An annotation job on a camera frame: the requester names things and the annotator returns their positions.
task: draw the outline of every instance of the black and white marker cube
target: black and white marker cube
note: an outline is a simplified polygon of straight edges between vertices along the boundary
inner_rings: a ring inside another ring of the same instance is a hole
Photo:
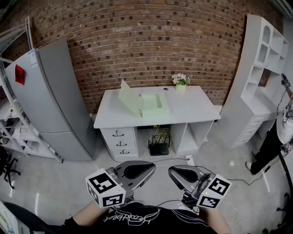
[[[206,208],[217,208],[220,201],[226,196],[232,183],[220,175],[208,184],[206,189],[201,193],[197,206]]]
[[[112,207],[124,203],[125,190],[106,172],[99,169],[86,178],[87,191],[99,207]]]

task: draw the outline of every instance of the drawer handle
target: drawer handle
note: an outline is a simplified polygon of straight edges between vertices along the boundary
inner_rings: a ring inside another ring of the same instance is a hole
[[[124,134],[122,134],[122,135],[118,135],[118,130],[116,130],[116,135],[112,135],[113,137],[122,137],[122,136],[124,136]]]
[[[121,141],[119,144],[116,144],[117,146],[126,146],[127,144],[121,144]]]
[[[130,152],[124,152],[124,150],[122,150],[122,152],[120,152],[121,154],[129,154]]]

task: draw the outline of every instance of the small vase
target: small vase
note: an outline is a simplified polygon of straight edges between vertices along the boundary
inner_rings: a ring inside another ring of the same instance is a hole
[[[176,90],[180,92],[185,92],[186,85],[176,85]]]

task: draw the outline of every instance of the white desk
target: white desk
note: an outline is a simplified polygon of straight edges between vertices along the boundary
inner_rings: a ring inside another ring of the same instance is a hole
[[[221,118],[199,86],[187,86],[185,93],[176,91],[175,86],[133,88],[133,91],[138,96],[142,92],[165,92],[170,115],[164,118],[136,117],[118,99],[119,90],[105,91],[94,128],[101,129],[108,152],[121,162],[138,159],[138,126],[171,124],[171,140],[176,154],[194,154],[214,120]]]

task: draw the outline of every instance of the black t-shirt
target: black t-shirt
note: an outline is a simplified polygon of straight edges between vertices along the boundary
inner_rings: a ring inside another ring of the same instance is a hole
[[[216,234],[206,222],[190,211],[144,206],[140,203],[131,203],[104,214],[91,227],[81,227],[76,224],[73,218],[67,219],[57,234],[95,234],[131,229],[149,230],[152,232],[165,232],[166,230],[178,232],[186,230],[192,231],[194,234]]]

